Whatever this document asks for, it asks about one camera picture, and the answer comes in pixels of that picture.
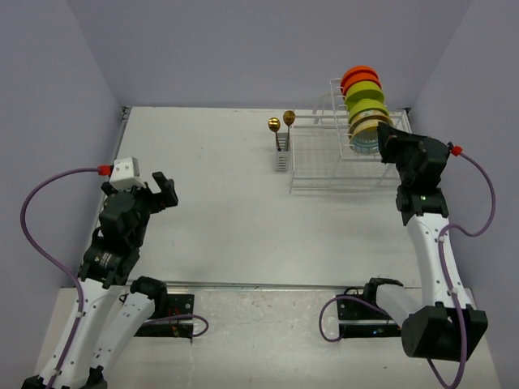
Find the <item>floral white bowl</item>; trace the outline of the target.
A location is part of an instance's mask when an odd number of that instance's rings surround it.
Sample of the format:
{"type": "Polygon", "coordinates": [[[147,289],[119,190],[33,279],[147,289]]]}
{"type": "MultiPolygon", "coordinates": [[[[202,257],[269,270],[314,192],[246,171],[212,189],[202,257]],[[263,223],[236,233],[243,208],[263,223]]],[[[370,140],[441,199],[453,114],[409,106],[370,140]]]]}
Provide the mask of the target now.
{"type": "Polygon", "coordinates": [[[357,113],[349,124],[349,133],[353,135],[358,127],[362,129],[364,127],[374,127],[378,126],[379,122],[385,122],[389,125],[392,125],[392,119],[389,117],[387,113],[378,109],[367,109],[360,113],[357,113]]]}

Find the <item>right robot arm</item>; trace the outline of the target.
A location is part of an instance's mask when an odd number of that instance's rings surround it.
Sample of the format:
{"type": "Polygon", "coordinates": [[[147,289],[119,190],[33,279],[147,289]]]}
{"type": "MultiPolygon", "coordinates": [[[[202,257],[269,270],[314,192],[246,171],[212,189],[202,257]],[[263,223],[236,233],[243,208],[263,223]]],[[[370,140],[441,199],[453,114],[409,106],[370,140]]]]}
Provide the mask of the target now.
{"type": "Polygon", "coordinates": [[[422,299],[416,301],[397,280],[372,278],[362,310],[370,318],[386,314],[400,327],[408,357],[467,360],[488,320],[474,308],[461,282],[449,237],[448,205],[439,187],[455,147],[386,123],[378,125],[377,135],[382,162],[395,165],[401,180],[396,205],[418,260],[422,299]]]}

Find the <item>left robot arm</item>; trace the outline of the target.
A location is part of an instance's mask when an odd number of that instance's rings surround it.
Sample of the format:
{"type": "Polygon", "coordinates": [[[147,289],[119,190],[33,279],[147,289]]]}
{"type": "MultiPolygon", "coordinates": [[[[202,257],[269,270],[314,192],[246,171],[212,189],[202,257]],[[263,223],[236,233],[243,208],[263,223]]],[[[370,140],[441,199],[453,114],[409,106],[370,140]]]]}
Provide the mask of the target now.
{"type": "Polygon", "coordinates": [[[139,260],[151,215],[178,205],[174,181],[153,173],[160,189],[154,193],[134,174],[118,177],[113,166],[96,171],[109,180],[101,186],[106,198],[91,245],[72,278],[78,296],[53,356],[38,375],[24,380],[25,388],[106,388],[129,340],[169,307],[165,284],[141,276],[113,322],[105,323],[139,260]]]}

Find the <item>blue yellow patterned bowl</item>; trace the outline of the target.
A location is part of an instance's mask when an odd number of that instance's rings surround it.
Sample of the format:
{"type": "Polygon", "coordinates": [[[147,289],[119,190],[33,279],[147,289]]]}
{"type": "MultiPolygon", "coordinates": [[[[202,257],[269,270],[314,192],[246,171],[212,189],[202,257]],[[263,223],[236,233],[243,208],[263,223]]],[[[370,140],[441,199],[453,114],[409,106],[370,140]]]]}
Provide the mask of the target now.
{"type": "Polygon", "coordinates": [[[378,144],[378,126],[374,127],[358,127],[350,137],[350,148],[357,154],[376,154],[379,151],[378,144]]]}

